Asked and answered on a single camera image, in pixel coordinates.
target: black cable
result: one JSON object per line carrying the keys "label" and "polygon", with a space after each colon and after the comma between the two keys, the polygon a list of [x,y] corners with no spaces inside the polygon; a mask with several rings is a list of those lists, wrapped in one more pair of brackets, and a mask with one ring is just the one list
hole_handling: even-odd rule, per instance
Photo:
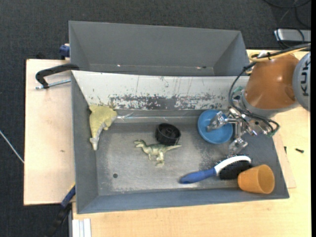
{"label": "black cable", "polygon": [[[277,28],[276,31],[275,31],[275,33],[276,33],[277,41],[278,41],[280,47],[281,47],[282,49],[287,49],[287,48],[293,47],[293,46],[287,45],[286,43],[284,43],[284,42],[281,40],[280,35],[278,34],[278,30],[279,30],[279,29],[280,29],[280,28]],[[304,36],[304,34],[303,34],[303,32],[302,32],[301,30],[296,29],[296,28],[287,28],[287,29],[293,29],[293,30],[298,31],[298,33],[299,33],[299,34],[301,35],[301,37],[302,37],[302,44],[304,44],[304,42],[305,42],[305,36]]]}
{"label": "black cable", "polygon": [[304,49],[310,49],[311,48],[311,43],[305,43],[305,44],[300,44],[300,45],[295,45],[295,46],[291,46],[287,49],[281,50],[281,51],[275,51],[273,53],[268,52],[267,54],[264,55],[260,55],[260,57],[258,59],[263,59],[263,58],[271,58],[283,53],[287,53],[287,52],[291,52],[291,51],[295,51],[295,50],[304,50]]}
{"label": "black cable", "polygon": [[[233,90],[233,87],[234,87],[235,83],[237,82],[237,80],[241,77],[241,75],[242,75],[246,70],[248,70],[249,68],[253,67],[255,64],[256,64],[256,62],[252,62],[252,63],[250,63],[248,66],[243,67],[243,69],[242,69],[242,71],[240,72],[240,74],[235,78],[234,82],[232,83],[232,85],[231,85],[231,87],[230,87],[230,89],[229,89],[228,102],[229,102],[229,104],[230,104],[232,107],[234,107],[234,108],[235,108],[237,111],[239,111],[241,114],[245,114],[246,116],[248,116],[248,117],[250,117],[250,118],[258,119],[258,120],[261,120],[262,122],[264,122],[266,125],[268,125],[268,126],[270,127],[271,133],[274,133],[274,132],[276,132],[276,131],[279,129],[279,127],[280,127],[280,125],[279,125],[277,122],[275,122],[274,120],[269,119],[269,118],[265,118],[265,117],[262,117],[262,116],[259,116],[259,115],[255,115],[255,114],[251,113],[251,112],[250,112],[249,110],[247,110],[247,109],[243,110],[243,109],[237,107],[237,106],[234,104],[234,102],[233,102],[232,90]],[[276,125],[276,128],[273,128],[270,123],[275,124],[275,125]]]}
{"label": "black cable", "polygon": [[282,9],[293,9],[293,8],[298,8],[298,7],[302,7],[306,4],[308,4],[311,0],[307,0],[306,2],[302,3],[302,4],[299,4],[299,5],[292,5],[292,6],[281,6],[281,5],[278,5],[278,4],[274,4],[268,0],[263,0],[265,1],[267,4],[273,6],[273,7],[277,7],[277,8],[282,8]]}
{"label": "black cable", "polygon": [[298,14],[297,14],[297,7],[294,8],[294,13],[295,13],[296,20],[297,20],[301,25],[303,25],[303,26],[305,26],[305,27],[308,27],[308,25],[304,24],[304,23],[300,20],[300,18],[298,17]]}

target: plastic dinosaur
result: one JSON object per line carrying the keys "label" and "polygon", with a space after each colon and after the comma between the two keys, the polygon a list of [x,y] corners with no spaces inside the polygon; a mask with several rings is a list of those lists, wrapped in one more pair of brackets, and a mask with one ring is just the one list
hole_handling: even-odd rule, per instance
{"label": "plastic dinosaur", "polygon": [[142,148],[143,151],[146,154],[148,154],[149,160],[152,159],[152,156],[157,156],[156,161],[158,161],[158,163],[156,164],[156,166],[164,165],[164,158],[163,158],[164,153],[166,153],[167,151],[169,151],[171,149],[181,147],[181,145],[166,146],[164,144],[159,144],[159,143],[158,144],[151,144],[151,145],[147,146],[145,141],[143,141],[143,140],[136,140],[136,141],[134,141],[134,143],[136,144],[137,148]]}
{"label": "plastic dinosaur", "polygon": [[109,106],[91,105],[89,109],[92,111],[89,118],[92,135],[90,143],[94,150],[98,150],[98,142],[102,130],[108,130],[118,114]]}

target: gray bin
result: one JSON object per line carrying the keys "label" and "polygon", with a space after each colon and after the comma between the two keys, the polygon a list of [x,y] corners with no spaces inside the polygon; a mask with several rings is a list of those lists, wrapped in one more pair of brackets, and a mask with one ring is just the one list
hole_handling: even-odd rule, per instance
{"label": "gray bin", "polygon": [[[94,72],[235,76],[249,63],[238,31],[70,22],[70,45],[71,62],[81,70]],[[214,145],[199,135],[197,119],[203,109],[135,111],[136,116],[145,118],[115,121],[101,134],[99,149],[94,151],[89,142],[90,111],[73,75],[72,106],[78,213],[289,197],[273,140],[264,135],[245,135],[249,145],[243,153],[252,158],[254,165],[268,164],[272,168],[276,187],[271,194],[246,193],[238,188],[236,180],[218,177],[179,184],[182,175],[211,168],[228,154],[231,141]],[[180,129],[182,147],[167,152],[165,165],[156,167],[133,141],[156,143],[155,128],[162,122]]]}

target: wire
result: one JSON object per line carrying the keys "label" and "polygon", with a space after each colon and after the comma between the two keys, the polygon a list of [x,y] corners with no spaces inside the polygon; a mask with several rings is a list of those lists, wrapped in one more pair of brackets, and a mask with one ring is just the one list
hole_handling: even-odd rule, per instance
{"label": "wire", "polygon": [[294,8],[294,13],[295,13],[296,20],[297,20],[300,24],[302,24],[303,26],[308,27],[308,25],[304,24],[304,23],[300,20],[300,18],[298,17],[298,14],[297,14],[297,7]]}
{"label": "wire", "polygon": [[[262,122],[264,122],[266,125],[269,126],[269,128],[271,129],[271,133],[275,133],[280,125],[275,122],[274,120],[272,119],[269,119],[269,118],[265,118],[265,117],[262,117],[262,116],[259,116],[259,115],[255,115],[253,113],[251,113],[249,110],[247,110],[246,108],[243,110],[239,107],[237,107],[234,102],[233,102],[233,94],[232,93],[232,90],[233,90],[233,87],[235,85],[235,83],[237,82],[237,80],[240,78],[240,76],[246,71],[248,70],[249,68],[253,67],[254,65],[256,64],[256,62],[252,62],[250,63],[248,66],[245,66],[243,67],[243,70],[240,72],[240,74],[235,78],[234,82],[232,83],[230,89],[229,89],[229,93],[228,93],[228,102],[229,104],[234,107],[237,111],[239,111],[241,114],[245,114],[246,116],[250,117],[250,118],[253,118],[253,119],[258,119],[258,120],[261,120]],[[276,125],[276,128],[273,128],[272,125],[270,123],[273,123]]]}
{"label": "wire", "polygon": [[278,4],[274,4],[268,0],[263,0],[265,1],[267,4],[271,5],[271,6],[274,6],[274,7],[277,7],[277,8],[282,8],[282,9],[293,9],[293,8],[298,8],[298,7],[302,7],[306,4],[308,4],[311,0],[307,0],[306,2],[302,3],[302,4],[299,4],[299,5],[292,5],[292,6],[282,6],[282,5],[278,5]]}
{"label": "wire", "polygon": [[0,134],[1,136],[4,138],[4,140],[9,144],[9,146],[11,147],[11,149],[14,151],[14,153],[16,154],[16,156],[18,156],[18,158],[20,159],[21,162],[23,162],[24,164],[24,160],[22,159],[22,157],[19,155],[19,153],[15,150],[15,148],[13,147],[13,145],[9,142],[9,140],[6,138],[6,136],[2,133],[2,131],[0,130]]}
{"label": "wire", "polygon": [[253,52],[253,53],[251,53],[249,55],[249,59],[251,61],[254,61],[254,62],[268,61],[268,60],[272,60],[272,59],[284,56],[286,54],[294,53],[294,52],[297,52],[297,51],[300,51],[300,50],[304,50],[304,49],[308,49],[308,48],[311,48],[311,44],[310,43],[292,46],[292,47],[290,47],[288,49],[284,49],[284,50],[281,50],[281,51],[276,51],[276,52],[273,52],[273,53],[268,52],[265,55],[261,55],[260,58],[254,58],[254,57],[258,56],[258,54],[260,52]]}

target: black clamp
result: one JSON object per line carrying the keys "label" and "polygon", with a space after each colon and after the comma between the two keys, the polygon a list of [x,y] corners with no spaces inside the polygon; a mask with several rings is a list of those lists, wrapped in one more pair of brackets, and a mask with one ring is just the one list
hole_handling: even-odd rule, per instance
{"label": "black clamp", "polygon": [[79,70],[79,67],[72,63],[59,65],[53,68],[38,71],[37,74],[35,75],[35,78],[43,86],[44,89],[47,89],[49,88],[49,84],[46,82],[44,77],[54,75],[60,72],[64,72],[67,70]]}

